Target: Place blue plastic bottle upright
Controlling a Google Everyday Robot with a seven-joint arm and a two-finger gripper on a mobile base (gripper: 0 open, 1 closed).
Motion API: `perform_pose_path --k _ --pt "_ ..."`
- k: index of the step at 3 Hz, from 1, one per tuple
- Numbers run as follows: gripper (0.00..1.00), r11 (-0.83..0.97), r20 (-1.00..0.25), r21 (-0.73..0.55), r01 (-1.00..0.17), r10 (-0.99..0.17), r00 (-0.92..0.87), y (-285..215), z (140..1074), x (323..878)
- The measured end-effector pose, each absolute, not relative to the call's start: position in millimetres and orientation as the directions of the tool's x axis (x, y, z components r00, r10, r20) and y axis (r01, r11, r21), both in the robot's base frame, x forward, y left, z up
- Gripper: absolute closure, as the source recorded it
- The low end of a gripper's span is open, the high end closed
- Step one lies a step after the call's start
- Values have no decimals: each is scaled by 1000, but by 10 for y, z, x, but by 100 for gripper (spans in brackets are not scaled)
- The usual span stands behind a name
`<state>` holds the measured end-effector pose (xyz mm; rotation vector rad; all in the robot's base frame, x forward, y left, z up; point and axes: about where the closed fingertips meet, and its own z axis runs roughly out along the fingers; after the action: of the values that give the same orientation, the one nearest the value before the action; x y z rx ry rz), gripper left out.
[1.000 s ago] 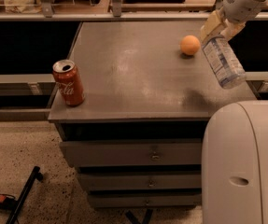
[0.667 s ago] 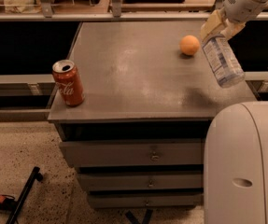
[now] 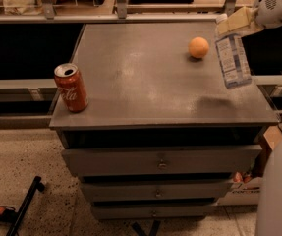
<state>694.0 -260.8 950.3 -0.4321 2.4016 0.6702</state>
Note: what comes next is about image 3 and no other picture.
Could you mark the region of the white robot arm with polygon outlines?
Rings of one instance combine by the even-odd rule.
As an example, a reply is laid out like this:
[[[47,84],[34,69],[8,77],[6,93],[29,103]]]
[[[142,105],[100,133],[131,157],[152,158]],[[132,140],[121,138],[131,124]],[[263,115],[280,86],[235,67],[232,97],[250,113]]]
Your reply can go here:
[[[233,89],[252,79],[241,38],[282,26],[282,0],[256,0],[216,19],[215,47],[225,86]],[[255,236],[282,236],[282,141],[269,156],[260,189]]]

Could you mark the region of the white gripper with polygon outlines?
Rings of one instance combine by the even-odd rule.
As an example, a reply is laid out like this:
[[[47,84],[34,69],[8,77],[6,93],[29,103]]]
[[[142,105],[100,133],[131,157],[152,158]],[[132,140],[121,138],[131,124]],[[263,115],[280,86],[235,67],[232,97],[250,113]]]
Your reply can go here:
[[[265,29],[275,29],[282,26],[282,0],[256,0],[255,21]],[[242,7],[230,16],[219,15],[216,18],[216,33],[226,35],[236,33],[250,35],[255,33],[253,10]]]

